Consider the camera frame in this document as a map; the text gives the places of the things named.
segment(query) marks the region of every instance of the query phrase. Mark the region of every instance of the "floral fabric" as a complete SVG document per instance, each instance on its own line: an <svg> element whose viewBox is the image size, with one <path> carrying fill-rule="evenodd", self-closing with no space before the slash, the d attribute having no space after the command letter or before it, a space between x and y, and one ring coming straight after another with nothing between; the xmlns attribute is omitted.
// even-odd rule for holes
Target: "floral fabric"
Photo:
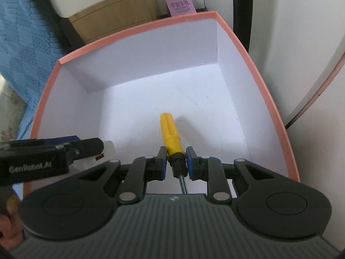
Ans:
<svg viewBox="0 0 345 259"><path fill-rule="evenodd" d="M15 140L25 103L0 75L0 142Z"/></svg>

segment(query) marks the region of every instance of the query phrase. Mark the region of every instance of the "ribbed gray housing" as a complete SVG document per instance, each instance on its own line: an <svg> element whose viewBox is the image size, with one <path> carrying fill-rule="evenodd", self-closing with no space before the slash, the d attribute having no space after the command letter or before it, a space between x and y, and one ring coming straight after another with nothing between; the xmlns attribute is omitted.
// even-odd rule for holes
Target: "ribbed gray housing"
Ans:
<svg viewBox="0 0 345 259"><path fill-rule="evenodd" d="M12 251L17 259L274 258L326 259L338 251L322 238L280 242L248 230L230 207L204 195L146 195L121 206L97 232L51 242L30 237Z"/></svg>

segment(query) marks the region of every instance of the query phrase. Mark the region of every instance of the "pink label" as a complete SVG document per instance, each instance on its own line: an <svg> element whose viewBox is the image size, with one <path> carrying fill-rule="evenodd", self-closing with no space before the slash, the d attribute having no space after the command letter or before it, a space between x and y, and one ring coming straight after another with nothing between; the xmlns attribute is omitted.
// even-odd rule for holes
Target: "pink label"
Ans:
<svg viewBox="0 0 345 259"><path fill-rule="evenodd" d="M192 0L165 0L171 16L196 13Z"/></svg>

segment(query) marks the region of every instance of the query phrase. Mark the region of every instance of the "circular cap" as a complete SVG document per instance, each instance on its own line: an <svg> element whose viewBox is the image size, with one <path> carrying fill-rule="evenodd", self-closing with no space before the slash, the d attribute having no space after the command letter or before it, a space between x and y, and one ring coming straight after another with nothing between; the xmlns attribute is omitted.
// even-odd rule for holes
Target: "circular cap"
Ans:
<svg viewBox="0 0 345 259"><path fill-rule="evenodd" d="M112 164L116 164L116 163L119 163L120 160L117 160L117 159L113 159L113 160L109 160L110 163Z"/></svg>
<svg viewBox="0 0 345 259"><path fill-rule="evenodd" d="M43 210L52 216L68 216L78 212L83 203L78 196L59 194L48 197L43 202Z"/></svg>
<svg viewBox="0 0 345 259"><path fill-rule="evenodd" d="M230 197L231 196L226 192L217 192L213 194L213 198L217 201L227 201Z"/></svg>
<svg viewBox="0 0 345 259"><path fill-rule="evenodd" d="M268 207L281 215L297 215L307 208L307 201L294 193L276 193L267 199Z"/></svg>
<svg viewBox="0 0 345 259"><path fill-rule="evenodd" d="M120 200L129 202L134 200L137 197L137 195L133 192L123 192L119 195Z"/></svg>

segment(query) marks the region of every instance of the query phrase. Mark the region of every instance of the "metal rod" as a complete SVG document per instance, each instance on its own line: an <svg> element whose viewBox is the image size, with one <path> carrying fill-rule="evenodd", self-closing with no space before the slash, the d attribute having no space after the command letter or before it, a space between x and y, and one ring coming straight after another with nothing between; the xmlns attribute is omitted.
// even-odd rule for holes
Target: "metal rod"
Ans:
<svg viewBox="0 0 345 259"><path fill-rule="evenodd" d="M180 181L180 186L181 186L181 191L183 195L188 195L188 191L187 191L187 186L186 186L186 182L185 182L185 178L183 176L179 176L178 180Z"/></svg>

